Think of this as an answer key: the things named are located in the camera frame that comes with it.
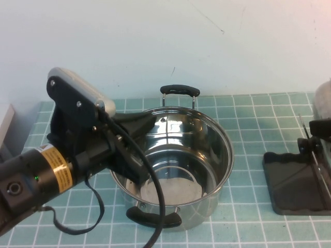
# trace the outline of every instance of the teal tile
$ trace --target teal tile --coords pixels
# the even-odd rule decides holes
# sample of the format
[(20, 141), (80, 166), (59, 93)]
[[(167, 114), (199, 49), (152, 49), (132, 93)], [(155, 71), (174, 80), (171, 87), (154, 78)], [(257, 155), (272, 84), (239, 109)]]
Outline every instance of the teal tile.
[(315, 243), (295, 243), (295, 248), (319, 248), (318, 242)]
[(45, 134), (48, 123), (35, 123), (32, 125), (30, 134)]
[[(89, 213), (89, 223), (96, 223), (97, 219), (100, 215), (99, 207), (91, 207), (91, 212)], [(100, 223), (112, 223), (113, 216), (113, 207), (104, 207), (104, 215), (100, 221)]]
[(50, 119), (51, 119), (51, 112), (46, 112), (46, 113), (39, 113), (36, 119), (36, 123), (37, 122), (47, 122), (49, 123)]
[(315, 96), (315, 93), (307, 92), (307, 97), (308, 97), (309, 103), (312, 104), (312, 105), (314, 103), (314, 96)]
[[(110, 240), (110, 228), (111, 225), (98, 225), (92, 231), (86, 234), (86, 244), (109, 244)], [(122, 243), (127, 242), (129, 233), (120, 232), (121, 227), (119, 225), (114, 226), (112, 233), (112, 243), (116, 244), (118, 238), (122, 240)]]
[(248, 169), (245, 156), (235, 156), (233, 169)]
[(263, 223), (267, 242), (291, 241), (286, 222)]
[(264, 141), (282, 141), (283, 138), (279, 130), (261, 130)]
[[(134, 243), (134, 234), (135, 234), (135, 228), (136, 228), (136, 225), (120, 225), (122, 226), (122, 231), (121, 232), (117, 232), (117, 229), (116, 229), (116, 234), (118, 238), (118, 242), (116, 243), (124, 243), (123, 241), (121, 241), (121, 236), (125, 235), (126, 233), (128, 233), (128, 236), (130, 237), (130, 241), (129, 242), (125, 242), (125, 243)], [(150, 237), (153, 235), (154, 233), (154, 229), (153, 228), (150, 228), (150, 227), (145, 227), (145, 226), (141, 226), (141, 225), (138, 225), (137, 226), (137, 243), (146, 243)]]
[(282, 129), (285, 141), (296, 141), (298, 138), (303, 137), (300, 129)]
[(168, 242), (185, 242), (186, 243), (186, 232), (185, 231), (179, 231), (179, 232), (168, 232), (164, 231), (162, 233), (162, 241), (165, 243)]
[(238, 130), (237, 119), (218, 119), (218, 123), (225, 130)]
[(187, 107), (188, 109), (192, 108), (192, 98), (191, 97), (179, 97), (179, 105), (180, 107)]
[(244, 142), (262, 141), (259, 130), (242, 130), (241, 133)]
[(202, 107), (199, 108), (199, 111), (210, 118), (217, 118), (216, 108), (215, 107)]
[(10, 240), (10, 245), (32, 245), (37, 227), (16, 226)]
[[(71, 229), (80, 230), (85, 228), (83, 226), (70, 226)], [(62, 233), (60, 245), (75, 245), (75, 244), (84, 244), (85, 235), (69, 235)]]
[[(62, 223), (66, 209), (65, 208), (55, 208), (55, 211), (56, 211), (57, 220), (60, 221), (60, 223)], [(52, 211), (43, 212), (41, 220), (40, 220), (40, 225), (53, 225), (53, 217), (54, 217), (54, 214)]]
[(312, 224), (309, 222), (289, 223), (293, 241), (314, 241), (316, 240)]
[(52, 112), (55, 106), (55, 102), (41, 102), (40, 103), (40, 112)]
[(212, 244), (188, 244), (188, 248), (213, 248), (213, 245)]
[(238, 119), (240, 129), (259, 129), (255, 118)]
[(126, 210), (125, 206), (115, 206), (113, 222), (132, 223), (132, 221), (126, 217)]
[(284, 144), (284, 142), (264, 142), (265, 144), (265, 148), (267, 149), (267, 151), (272, 151), (274, 153), (286, 153), (286, 146)]
[(197, 97), (199, 107), (215, 107), (214, 97)]
[(286, 216), (286, 219), (288, 221), (308, 221), (308, 220), (310, 220), (309, 216), (305, 216), (305, 215), (302, 215), (302, 216), (300, 216), (300, 215), (288, 215), (288, 216)]
[(271, 105), (269, 96), (254, 96), (252, 97), (254, 105)]
[(28, 218), (26, 218), (24, 221), (21, 221), (19, 225), (37, 225), (40, 219), (40, 212), (35, 212)]
[(244, 155), (245, 152), (244, 152), (244, 147), (243, 147), (243, 144), (242, 143), (232, 143), (233, 145), (233, 148), (234, 148), (234, 154), (236, 155)]
[(280, 128), (298, 128), (298, 122), (295, 117), (278, 117), (277, 118)]
[(28, 147), (38, 147), (41, 145), (43, 135), (32, 135), (29, 136), (26, 140), (25, 146)]
[(145, 98), (144, 99), (144, 110), (161, 107), (161, 98)]
[(197, 227), (187, 230), (187, 235), (190, 242), (211, 242), (212, 230), (210, 223), (202, 223)]
[(315, 230), (319, 240), (330, 240), (331, 237), (331, 224), (330, 222), (314, 222)]
[(232, 97), (215, 97), (217, 106), (233, 106)]
[(239, 248), (238, 244), (215, 244), (215, 248)]
[(331, 242), (323, 242), (323, 243), (321, 243), (321, 248), (331, 248)]
[(230, 188), (223, 188), (218, 196), (218, 203), (231, 203)]
[(227, 134), (232, 142), (242, 141), (239, 130), (227, 131)]
[(264, 172), (250, 172), (254, 186), (265, 186), (267, 185), (265, 181)]
[(63, 194), (57, 196), (53, 200), (48, 202), (49, 206), (52, 207), (66, 207), (69, 197), (69, 191), (64, 192)]
[(252, 183), (250, 181), (248, 171), (232, 171), (229, 177), (231, 186), (251, 186)]
[(271, 204), (259, 204), (260, 216), (262, 221), (284, 221), (283, 215), (274, 212)]
[(247, 157), (249, 169), (263, 169), (262, 161), (263, 161), (262, 156), (248, 156)]
[(262, 155), (266, 152), (262, 142), (244, 143), (246, 154)]
[(142, 110), (143, 99), (126, 99), (126, 110)]
[(265, 244), (242, 244), (242, 248), (266, 248)]
[(114, 189), (116, 187), (116, 182), (114, 181), (110, 173), (97, 174), (96, 176), (96, 189)]
[(89, 206), (88, 207), (79, 207), (79, 208), (68, 208), (65, 224), (86, 224), (87, 217), (89, 213)]
[(186, 244), (162, 244), (162, 248), (187, 248)]
[(257, 117), (274, 117), (273, 107), (271, 106), (255, 106), (255, 113)]
[(275, 129), (278, 128), (276, 118), (258, 118), (260, 129)]
[(57, 245), (60, 238), (60, 231), (55, 226), (39, 227), (36, 245)]
[(296, 141), (286, 141), (286, 147), (290, 153), (299, 153), (298, 143)]
[(289, 94), (292, 104), (309, 104), (306, 93)]
[(234, 107), (217, 107), (217, 116), (219, 119), (236, 118)]
[(256, 205), (234, 205), (237, 221), (259, 221), (259, 212)]
[(313, 221), (331, 220), (331, 216), (311, 216)]
[[(115, 190), (98, 190), (99, 195), (101, 196), (103, 203), (105, 205), (113, 205), (114, 204), (114, 199), (115, 199)], [(98, 200), (93, 195), (93, 205), (98, 205)]]
[(255, 195), (257, 196), (258, 203), (270, 203), (270, 196), (267, 186), (254, 187)]
[(291, 106), (274, 106), (277, 117), (294, 116)]
[(253, 105), (252, 103), (252, 98), (250, 96), (234, 96), (234, 104), (236, 106), (251, 106)]
[(292, 106), (292, 108), (296, 116), (312, 116), (312, 110), (309, 105)]
[(253, 107), (235, 107), (238, 118), (255, 117)]
[(264, 241), (260, 223), (238, 223), (238, 230), (241, 242)]
[(268, 244), (268, 248), (293, 248), (292, 243)]
[(165, 97), (165, 105), (166, 106), (179, 106), (179, 97)]
[(2, 235), (1, 238), (0, 238), (0, 245), (8, 245), (8, 242), (9, 242), (9, 239), (10, 239), (10, 236), (11, 236), (11, 232), (13, 230), (7, 232), (6, 234)]
[(215, 242), (238, 242), (238, 235), (235, 224), (213, 224)]
[(115, 99), (113, 101), (115, 103), (116, 110), (125, 110), (125, 99)]
[(139, 112), (142, 112), (142, 110), (125, 110), (126, 114), (139, 113)]
[(234, 203), (255, 203), (252, 187), (231, 188)]
[(69, 205), (70, 206), (90, 206), (91, 204), (91, 190), (72, 190)]
[(290, 104), (290, 99), (288, 95), (274, 95), (271, 96), (273, 105), (288, 105)]
[(212, 221), (234, 221), (232, 205), (218, 205), (212, 214)]

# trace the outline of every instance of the white wall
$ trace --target white wall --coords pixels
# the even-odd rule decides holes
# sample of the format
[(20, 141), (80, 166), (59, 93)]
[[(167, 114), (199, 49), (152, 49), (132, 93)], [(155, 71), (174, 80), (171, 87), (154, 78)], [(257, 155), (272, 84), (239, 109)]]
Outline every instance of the white wall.
[(48, 99), (55, 66), (111, 98), (314, 90), (331, 77), (331, 2), (0, 0), (0, 99)]

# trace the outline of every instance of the metal rod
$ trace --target metal rod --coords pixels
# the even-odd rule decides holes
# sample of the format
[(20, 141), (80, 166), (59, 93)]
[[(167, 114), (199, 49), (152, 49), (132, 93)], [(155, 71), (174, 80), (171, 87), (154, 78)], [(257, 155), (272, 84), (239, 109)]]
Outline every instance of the metal rod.
[[(306, 128), (306, 125), (305, 125), (305, 123), (304, 123), (304, 121), (303, 121), (303, 119), (302, 119), (302, 116), (301, 116), (300, 114), (299, 114), (299, 119), (300, 119), (300, 121), (301, 121), (302, 126), (304, 127), (304, 130), (305, 130), (305, 133), (306, 133), (307, 139), (310, 139), (310, 138), (309, 138), (308, 131), (307, 131), (307, 128)], [(329, 198), (331, 199), (331, 193), (330, 193), (329, 187), (327, 186), (327, 184), (326, 184), (326, 182), (325, 182), (325, 179), (324, 179), (323, 174), (322, 174), (322, 172), (321, 172), (321, 168), (320, 168), (319, 163), (318, 163), (318, 161), (317, 161), (317, 158), (316, 158), (315, 152), (312, 150), (312, 151), (311, 151), (311, 154), (312, 154), (312, 157), (314, 158), (314, 163), (313, 163), (313, 164), (314, 164), (315, 168), (318, 170), (318, 172), (319, 172), (319, 174), (320, 174), (320, 176), (321, 176), (321, 178), (322, 178), (323, 184), (324, 184), (324, 186), (325, 186), (325, 188), (326, 188), (326, 191), (327, 191), (327, 193), (328, 193), (328, 195), (329, 195)]]

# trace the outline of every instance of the pot rim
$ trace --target pot rim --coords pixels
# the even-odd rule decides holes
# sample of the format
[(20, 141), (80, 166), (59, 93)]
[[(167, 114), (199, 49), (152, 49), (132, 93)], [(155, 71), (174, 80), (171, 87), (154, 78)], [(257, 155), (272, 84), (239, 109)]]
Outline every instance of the pot rim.
[[(227, 171), (224, 175), (224, 177), (222, 178), (221, 182), (216, 185), (216, 187), (208, 194), (206, 194), (205, 196), (202, 196), (199, 199), (190, 201), (188, 203), (184, 203), (184, 204), (178, 204), (178, 205), (165, 205), (166, 207), (184, 207), (187, 205), (192, 205), (195, 203), (198, 203), (204, 199), (207, 199), (209, 197), (211, 197), (213, 194), (217, 193), (219, 190), (221, 190), (221, 188), (223, 187), (223, 185), (225, 184), (225, 182), (227, 181), (227, 179), (229, 178), (232, 168), (233, 168), (233, 164), (234, 164), (234, 148), (232, 145), (232, 142), (228, 136), (228, 134), (226, 133), (226, 131), (224, 130), (224, 128), (217, 122), (215, 122), (212, 118), (210, 118), (209, 116), (197, 111), (197, 110), (193, 110), (193, 109), (189, 109), (186, 107), (176, 107), (176, 106), (164, 106), (164, 107), (157, 107), (157, 108), (152, 108), (150, 110), (145, 110), (144, 112), (152, 112), (152, 113), (162, 113), (162, 112), (169, 112), (170, 113), (173, 111), (178, 112), (178, 111), (186, 111), (188, 115), (198, 115), (199, 119), (202, 121), (205, 121), (206, 123), (208, 123), (214, 130), (220, 131), (223, 135), (223, 140), (224, 143), (226, 144), (227, 147), (227, 151), (228, 151), (228, 158), (229, 158), (229, 162), (228, 162), (228, 168)], [(129, 192), (118, 180), (115, 172), (110, 170), (110, 174), (112, 175), (113, 179), (115, 180), (116, 184), (128, 195), (130, 195), (132, 198), (136, 199), (138, 202), (141, 203), (145, 203), (145, 204), (149, 204), (152, 206), (159, 206), (159, 204), (156, 203), (151, 203), (149, 201), (140, 199), (138, 197), (136, 197), (135, 195), (131, 194), (131, 192)]]

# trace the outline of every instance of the black strap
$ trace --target black strap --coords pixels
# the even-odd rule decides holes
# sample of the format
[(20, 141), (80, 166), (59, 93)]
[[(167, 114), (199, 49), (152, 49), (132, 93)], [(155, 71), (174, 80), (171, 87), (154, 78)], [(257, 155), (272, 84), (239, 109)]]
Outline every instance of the black strap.
[(99, 193), (93, 189), (90, 185), (90, 183), (88, 182), (88, 178), (85, 179), (85, 184), (86, 186), (88, 186), (94, 193), (94, 195), (97, 197), (97, 200), (99, 202), (99, 207), (100, 207), (100, 215), (99, 215), (99, 218), (97, 220), (97, 222), (87, 228), (87, 229), (82, 229), (82, 230), (74, 230), (74, 229), (70, 229), (64, 225), (62, 225), (57, 219), (56, 219), (56, 213), (55, 213), (55, 209), (50, 207), (50, 206), (45, 206), (45, 207), (40, 207), (38, 209), (38, 211), (42, 212), (42, 211), (52, 211), (54, 213), (54, 217), (53, 217), (53, 223), (55, 225), (55, 227), (57, 229), (59, 229), (60, 231), (64, 232), (65, 234), (70, 234), (70, 235), (80, 235), (80, 234), (85, 234), (85, 233), (88, 233), (89, 231), (93, 230), (98, 224), (99, 222), (101, 221), (102, 217), (103, 217), (103, 214), (104, 214), (104, 204), (103, 204), (103, 201), (101, 199), (101, 196), (99, 195)]

